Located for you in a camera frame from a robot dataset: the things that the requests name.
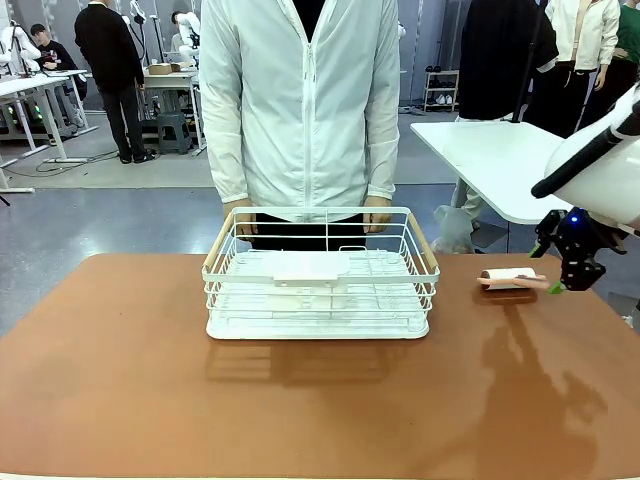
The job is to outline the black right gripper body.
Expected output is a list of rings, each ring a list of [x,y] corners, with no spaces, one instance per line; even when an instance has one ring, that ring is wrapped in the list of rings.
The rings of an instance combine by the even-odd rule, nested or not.
[[[578,207],[566,214],[556,230],[557,249],[574,260],[594,257],[601,249],[625,255],[625,239],[625,232],[596,221]]]

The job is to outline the person's left hand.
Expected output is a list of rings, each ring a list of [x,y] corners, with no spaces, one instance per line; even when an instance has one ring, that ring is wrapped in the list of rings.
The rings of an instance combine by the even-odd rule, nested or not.
[[[389,211],[391,205],[391,201],[383,197],[366,198],[364,207],[371,209],[371,212],[365,212],[363,216],[365,234],[381,233],[387,228],[392,216]]]

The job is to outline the person's right hand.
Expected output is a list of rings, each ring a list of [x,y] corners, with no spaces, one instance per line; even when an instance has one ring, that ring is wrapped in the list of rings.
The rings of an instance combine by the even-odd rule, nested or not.
[[[254,212],[241,213],[237,209],[252,208],[249,199],[241,199],[223,204],[224,217],[232,216],[234,222],[234,234],[242,241],[252,243],[257,234],[256,214]]]

